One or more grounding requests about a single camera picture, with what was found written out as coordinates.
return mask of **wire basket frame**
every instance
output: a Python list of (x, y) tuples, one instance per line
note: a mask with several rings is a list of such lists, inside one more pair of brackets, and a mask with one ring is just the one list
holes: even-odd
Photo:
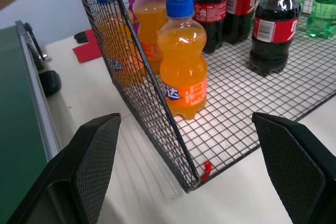
[[(297, 121), (336, 94), (336, 39), (306, 35), (305, 0), (290, 57), (281, 74), (261, 77), (248, 68), (251, 38), (204, 54), (207, 104), (193, 120), (172, 117), (133, 26), (134, 0), (100, 5), (82, 0), (114, 85), (168, 167), (189, 192), (259, 147), (253, 112)], [(211, 174), (200, 179), (204, 162)]]

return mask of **fanta bottle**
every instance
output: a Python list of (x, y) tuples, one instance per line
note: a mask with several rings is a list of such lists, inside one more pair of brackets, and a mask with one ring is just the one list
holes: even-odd
[[(143, 64), (138, 49), (132, 41), (131, 32), (119, 11), (116, 0), (97, 0), (100, 10), (95, 16), (100, 32), (103, 52), (106, 54), (112, 74), (124, 87), (142, 83)], [(133, 14), (127, 9), (131, 22)]]
[(157, 38), (164, 94), (173, 116), (190, 120), (206, 102), (206, 32), (192, 19), (193, 0), (167, 0), (166, 9), (169, 20)]
[(138, 37), (154, 74), (160, 73), (161, 52), (157, 46), (158, 32), (167, 22), (166, 0), (135, 0), (133, 11), (139, 20)]

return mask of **white table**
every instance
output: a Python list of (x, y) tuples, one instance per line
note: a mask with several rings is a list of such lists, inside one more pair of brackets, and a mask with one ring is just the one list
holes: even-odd
[[(62, 90), (48, 98), (60, 146), (93, 118), (120, 112), (117, 152), (100, 224), (286, 224), (292, 223), (268, 177), (261, 150), (186, 194), (111, 82), (102, 58), (79, 64), (67, 38), (45, 51)], [(336, 154), (336, 98), (300, 122)]]

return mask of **cola bottle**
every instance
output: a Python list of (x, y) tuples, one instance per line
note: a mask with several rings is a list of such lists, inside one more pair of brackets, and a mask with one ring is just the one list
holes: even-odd
[(260, 75), (286, 66), (300, 11), (299, 0), (262, 0), (258, 5), (249, 62)]
[(223, 44), (223, 24), (226, 0), (194, 0), (194, 20), (206, 31), (204, 52), (210, 54)]
[(227, 0), (224, 40), (230, 44), (247, 39), (257, 0)]

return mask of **white wall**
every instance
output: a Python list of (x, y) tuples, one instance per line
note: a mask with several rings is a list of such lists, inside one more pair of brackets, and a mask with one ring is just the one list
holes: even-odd
[(0, 12), (0, 28), (19, 19), (31, 24), (41, 45), (90, 29), (80, 0), (17, 0)]

